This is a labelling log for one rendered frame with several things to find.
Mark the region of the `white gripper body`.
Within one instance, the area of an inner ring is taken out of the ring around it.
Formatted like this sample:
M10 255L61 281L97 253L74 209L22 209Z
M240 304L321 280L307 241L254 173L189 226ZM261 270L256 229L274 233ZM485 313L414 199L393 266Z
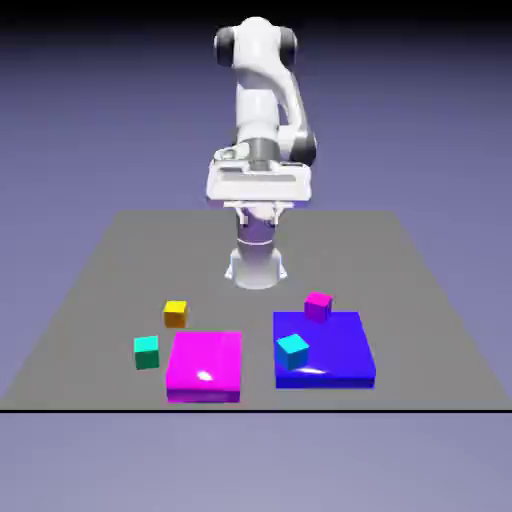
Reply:
M246 160L212 162L206 196L224 202L307 202L312 196L311 169L271 161L269 170L254 171Z

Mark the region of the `small magenta cube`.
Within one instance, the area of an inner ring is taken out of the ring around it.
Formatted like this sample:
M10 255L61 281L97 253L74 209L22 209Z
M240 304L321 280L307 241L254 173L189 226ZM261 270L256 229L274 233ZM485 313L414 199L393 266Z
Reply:
M310 292L304 300L304 314L311 321L323 323L332 312L332 304L332 295L319 291Z

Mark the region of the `small green cube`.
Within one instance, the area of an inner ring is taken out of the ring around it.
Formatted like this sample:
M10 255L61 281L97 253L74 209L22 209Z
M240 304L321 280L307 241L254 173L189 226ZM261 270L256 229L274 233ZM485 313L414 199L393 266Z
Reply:
M133 357L137 370L158 368L160 366L158 336L135 338L133 340Z

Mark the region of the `large magenta box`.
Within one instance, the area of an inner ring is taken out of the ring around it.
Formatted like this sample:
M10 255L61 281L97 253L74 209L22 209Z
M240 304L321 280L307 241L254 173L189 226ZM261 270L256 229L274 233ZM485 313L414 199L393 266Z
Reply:
M238 403L241 393L240 331L178 331L165 387L169 403Z

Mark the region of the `small cyan cube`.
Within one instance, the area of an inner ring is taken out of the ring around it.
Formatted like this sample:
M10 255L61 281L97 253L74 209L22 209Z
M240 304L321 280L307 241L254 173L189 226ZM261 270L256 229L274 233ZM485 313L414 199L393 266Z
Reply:
M307 365L310 345L297 333L276 341L276 361L286 370L295 370Z

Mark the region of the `large blue box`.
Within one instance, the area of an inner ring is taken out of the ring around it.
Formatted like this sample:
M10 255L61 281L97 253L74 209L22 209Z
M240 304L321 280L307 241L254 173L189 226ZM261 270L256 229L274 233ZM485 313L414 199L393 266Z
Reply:
M297 333L309 345L308 363L286 370L276 361L276 341ZM303 312L273 314L275 385L279 389L370 389L374 357L357 312L334 312L323 323Z

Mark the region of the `small yellow cube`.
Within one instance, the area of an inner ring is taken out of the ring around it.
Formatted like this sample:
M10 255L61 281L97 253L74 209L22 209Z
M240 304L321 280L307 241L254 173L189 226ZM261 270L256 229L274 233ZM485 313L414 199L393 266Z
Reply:
M162 314L166 328L185 328L188 319L188 303L186 300L167 300Z

